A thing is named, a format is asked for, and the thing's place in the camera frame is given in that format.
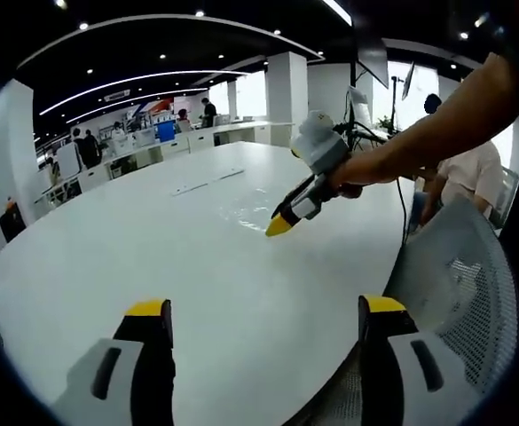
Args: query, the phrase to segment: curved light strip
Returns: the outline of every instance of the curved light strip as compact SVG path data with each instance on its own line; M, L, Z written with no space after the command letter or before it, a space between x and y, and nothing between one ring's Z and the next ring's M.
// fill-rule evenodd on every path
M88 89L86 91L83 91L82 93L78 93L77 95L71 96L68 99L64 99L58 104L52 105L48 108L46 108L44 111L40 113L40 115L44 115L46 113L49 113L52 109L58 108L60 105L64 105L65 103L69 102L70 100L74 100L77 98L80 98L83 95L87 95L88 93L92 93L93 91L99 91L101 89L105 89L106 87L115 86L116 84L121 83L128 83L128 82L134 82L136 80L143 80L145 78L152 78L152 77L162 77L164 75L185 75L185 74L235 74L235 75L248 75L249 73L242 73L240 71L217 71L214 69L204 69L204 70L194 70L194 71L169 71L168 73L157 73L157 74L147 74L147 75L139 75L137 77L131 77L126 78L125 80L119 80L118 82L112 82L108 84L103 84L98 87L94 87L93 89Z
M98 24L92 24L88 27L88 29L86 29L84 31L82 31L81 29L76 29L76 31L74 31L70 34L66 34L66 35L62 36L61 38L54 40L51 43L46 44L42 49L34 52L28 58L26 58L25 60L20 62L19 65L17 66L17 69L22 67L26 63L28 63L30 60L36 58L41 53L44 53L51 47L55 46L58 43L62 43L63 41L67 40L68 38L72 38L73 36L78 36L80 34L85 34L96 28L107 27L109 25L119 24L122 22L132 22L135 20L204 20L206 22L214 22L216 24L229 25L231 27L238 27L238 28L247 29L249 31L254 31L254 32L262 34L264 36L277 38L280 41L292 44L294 47L298 47L299 49L302 49L302 50L308 52L312 56L315 56L315 57L317 57L319 59L323 59L323 60L325 59L324 56L318 55L318 53L316 51L309 49L308 47L303 46L302 44L289 40L288 38L282 37L280 35L275 35L271 31L265 31L264 29L252 27L252 26L246 25L246 24L241 24L241 23L235 22L233 20L221 20L219 18L210 18L208 16L203 16L203 17L199 18L194 15L185 15L185 14L179 14L179 13L154 13L154 14L150 14L150 15L127 16L124 18L117 18L115 20L106 20L104 22L99 22Z
M77 117L74 117L73 119L68 120L66 122L66 124L69 124L71 122L75 122L76 120L79 120L79 119L81 119L81 118L83 118L83 117L85 117L87 115L97 113L98 111L103 111L104 109L115 107L116 105L120 105L120 104L126 104L128 102L131 102L132 100L151 98L152 96L171 95L172 93L186 93L188 91L207 91L207 90L208 90L207 87L203 87L203 88L200 88L200 89L184 89L183 91L162 91L161 93L153 93L151 95L139 96L138 98L120 100L119 102L115 102L114 104L105 105L105 106L102 106L101 108L94 109L93 111L89 111L89 113L85 113L85 114L79 115Z
M341 7L335 0L322 0L326 5L332 9L334 12L338 13L340 18L346 21L346 23L351 26L351 16L349 13L344 11L343 7Z

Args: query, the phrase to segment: person in black clothing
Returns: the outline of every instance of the person in black clothing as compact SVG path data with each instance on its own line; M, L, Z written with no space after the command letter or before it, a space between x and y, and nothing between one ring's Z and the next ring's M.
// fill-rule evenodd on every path
M99 147L99 143L98 141L95 139L95 137L91 134L91 131L89 129L87 129L85 131L85 139L83 140L84 143L88 146L95 146L96 148L96 154L98 155L97 156L97 159L95 161L95 163L93 163L93 166L97 166L98 164L101 163L101 148Z
M208 98L202 100L202 105L204 106L204 115L201 117L202 127L213 127L214 117L217 115L216 106Z
M80 153L80 157L82 157L83 165L86 169L91 169L98 165L98 148L95 144L95 138L80 138L80 133L80 129L74 129L72 132L74 142L78 146L78 152Z

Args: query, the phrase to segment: white shirt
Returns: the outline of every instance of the white shirt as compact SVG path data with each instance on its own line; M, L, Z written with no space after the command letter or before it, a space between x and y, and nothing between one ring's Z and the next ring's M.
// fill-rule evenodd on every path
M479 195L490 203L484 212L486 217L490 216L504 180L498 149L491 141L444 161L438 174L447 179L441 194L444 205L457 194L470 200L474 199L474 195Z

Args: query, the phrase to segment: person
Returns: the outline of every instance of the person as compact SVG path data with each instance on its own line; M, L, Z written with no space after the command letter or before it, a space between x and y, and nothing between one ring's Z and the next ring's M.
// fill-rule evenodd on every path
M74 142L78 147L78 153L80 153L80 157L82 158L82 164L86 169L91 169L96 166L96 161L98 160L97 147L91 143L91 139L80 138L80 129L75 128L72 134L74 136Z
M433 94L425 100L425 111L434 114L441 106L441 99ZM417 225L425 225L443 206L461 194L477 206L486 217L490 217L503 186L503 169L498 149L491 142L477 146L465 153L441 162L436 168L420 170L423 178L434 178L426 192L417 191L413 197L413 210L409 221L409 232Z
M51 182L55 185L58 182L60 176L60 166L58 162L54 162L52 157L46 159L46 164L50 166Z
M188 113L184 108L178 111L178 120L176 125L177 133L190 131L191 129L190 120L188 120Z
M96 159L95 159L95 162L93 163L93 165L97 166L98 164L101 163L101 156L102 156L103 153L101 151L101 147L99 146L98 140L95 139L95 137L91 134L91 130L90 129L87 129L85 131L84 142L90 148L95 147Z
M462 154L491 139L519 115L519 0L492 17L503 24L489 28L499 53L468 75L436 113L396 135L373 151L352 156L330 177L338 192L360 185L389 182L430 164ZM519 311L519 186L507 222L499 236L513 272ZM505 380L470 424L517 423L519 416L519 340L514 363Z
M121 137L125 136L125 132L123 131L122 124L120 122L114 122L114 128L111 130L111 137Z
M214 117L217 115L216 106L208 98L202 99L202 105L204 106L204 115L201 117L202 127L213 127Z

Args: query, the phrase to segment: office desk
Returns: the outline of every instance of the office desk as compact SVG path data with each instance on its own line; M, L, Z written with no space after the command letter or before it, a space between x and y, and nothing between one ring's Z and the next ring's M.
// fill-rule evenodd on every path
M30 389L52 404L129 307L166 297L176 425L288 420L357 341L358 296L385 289L402 239L395 184L267 239L271 211L308 173L288 149L230 144L113 180L30 226L0 252L0 332ZM412 183L403 190L409 209Z

